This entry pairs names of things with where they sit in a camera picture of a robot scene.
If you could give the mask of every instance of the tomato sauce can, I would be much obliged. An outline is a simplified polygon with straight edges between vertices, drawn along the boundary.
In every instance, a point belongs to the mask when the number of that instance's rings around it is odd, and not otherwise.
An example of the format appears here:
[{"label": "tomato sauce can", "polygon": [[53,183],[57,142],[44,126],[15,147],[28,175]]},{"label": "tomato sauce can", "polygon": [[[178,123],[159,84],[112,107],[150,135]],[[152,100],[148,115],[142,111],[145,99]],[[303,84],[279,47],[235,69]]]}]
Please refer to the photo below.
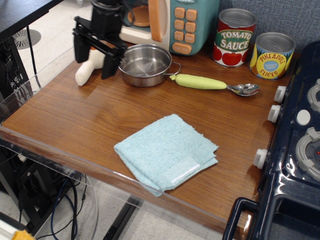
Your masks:
[{"label": "tomato sauce can", "polygon": [[237,67],[247,58],[257,17],[240,8],[228,8],[219,13],[213,59],[222,66]]},{"label": "tomato sauce can", "polygon": [[285,75],[296,41],[291,35],[280,32],[260,34],[254,44],[250,70],[263,79],[278,79]]}]

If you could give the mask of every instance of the stainless steel pot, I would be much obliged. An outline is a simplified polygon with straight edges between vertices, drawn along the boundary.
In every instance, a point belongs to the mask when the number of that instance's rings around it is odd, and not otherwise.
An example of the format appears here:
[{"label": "stainless steel pot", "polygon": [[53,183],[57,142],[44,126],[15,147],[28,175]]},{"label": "stainless steel pot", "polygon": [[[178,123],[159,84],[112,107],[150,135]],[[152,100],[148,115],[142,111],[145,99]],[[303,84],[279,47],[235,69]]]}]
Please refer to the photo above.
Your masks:
[{"label": "stainless steel pot", "polygon": [[[176,73],[167,73],[171,63],[179,65]],[[145,88],[162,83],[169,75],[178,74],[181,65],[172,62],[170,52],[157,45],[138,44],[128,47],[119,69],[126,83]]]}]

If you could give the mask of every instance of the light blue towel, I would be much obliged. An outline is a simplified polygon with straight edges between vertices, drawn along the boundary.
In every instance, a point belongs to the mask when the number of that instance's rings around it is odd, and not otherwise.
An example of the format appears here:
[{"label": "light blue towel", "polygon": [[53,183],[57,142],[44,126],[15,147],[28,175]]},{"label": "light blue towel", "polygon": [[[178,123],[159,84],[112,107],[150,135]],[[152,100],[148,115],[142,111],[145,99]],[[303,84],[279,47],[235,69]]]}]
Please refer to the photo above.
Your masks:
[{"label": "light blue towel", "polygon": [[133,175],[157,197],[216,164],[217,148],[176,114],[153,122],[114,146]]}]

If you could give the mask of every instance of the can lid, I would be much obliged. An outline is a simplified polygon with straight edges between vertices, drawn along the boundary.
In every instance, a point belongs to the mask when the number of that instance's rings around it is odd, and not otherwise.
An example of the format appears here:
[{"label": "can lid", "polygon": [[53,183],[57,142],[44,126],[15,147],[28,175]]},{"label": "can lid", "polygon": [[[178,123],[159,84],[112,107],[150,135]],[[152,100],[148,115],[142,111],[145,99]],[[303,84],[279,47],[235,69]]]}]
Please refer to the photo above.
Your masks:
[{"label": "can lid", "polygon": [[272,53],[288,53],[296,48],[293,36],[280,32],[261,33],[255,40],[259,48]]},{"label": "can lid", "polygon": [[231,28],[247,28],[257,23],[252,12],[240,8],[228,8],[219,13],[219,19]]}]

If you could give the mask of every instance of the pineapple illustration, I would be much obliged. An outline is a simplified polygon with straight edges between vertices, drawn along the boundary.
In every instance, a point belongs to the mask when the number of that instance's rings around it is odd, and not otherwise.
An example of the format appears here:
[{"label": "pineapple illustration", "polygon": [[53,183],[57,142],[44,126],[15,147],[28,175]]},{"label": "pineapple illustration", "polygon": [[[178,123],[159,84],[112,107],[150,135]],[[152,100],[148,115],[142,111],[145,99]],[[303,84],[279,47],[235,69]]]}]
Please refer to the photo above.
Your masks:
[{"label": "pineapple illustration", "polygon": [[257,45],[255,44],[253,49],[252,59],[250,62],[250,69],[255,75],[259,74],[257,70],[257,60],[262,53],[263,53],[263,50],[261,48],[257,48]]},{"label": "pineapple illustration", "polygon": [[278,78],[281,78],[286,73],[287,69],[289,68],[289,64],[290,64],[292,55],[293,55],[292,52],[289,52],[286,55],[284,55],[285,59],[286,59],[286,64],[285,64],[285,67],[283,68],[282,72],[279,74]]}]

